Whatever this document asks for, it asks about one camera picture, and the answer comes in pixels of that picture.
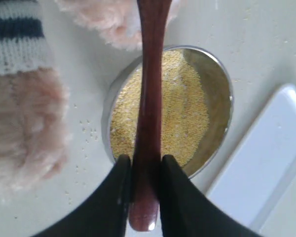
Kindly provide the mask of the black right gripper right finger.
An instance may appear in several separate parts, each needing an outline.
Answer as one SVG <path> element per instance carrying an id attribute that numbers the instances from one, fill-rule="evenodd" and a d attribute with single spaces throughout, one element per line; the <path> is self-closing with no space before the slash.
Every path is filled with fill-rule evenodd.
<path id="1" fill-rule="evenodd" d="M 189 180 L 172 155 L 161 162 L 160 219 L 165 237 L 256 237 L 219 210 Z"/>

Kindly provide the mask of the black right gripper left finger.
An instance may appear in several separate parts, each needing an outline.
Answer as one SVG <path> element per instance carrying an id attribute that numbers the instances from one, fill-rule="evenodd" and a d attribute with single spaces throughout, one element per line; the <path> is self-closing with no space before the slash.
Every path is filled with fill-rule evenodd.
<path id="1" fill-rule="evenodd" d="M 123 237 L 130 199 L 131 161 L 120 155 L 100 186 L 79 207 L 37 237 Z"/>

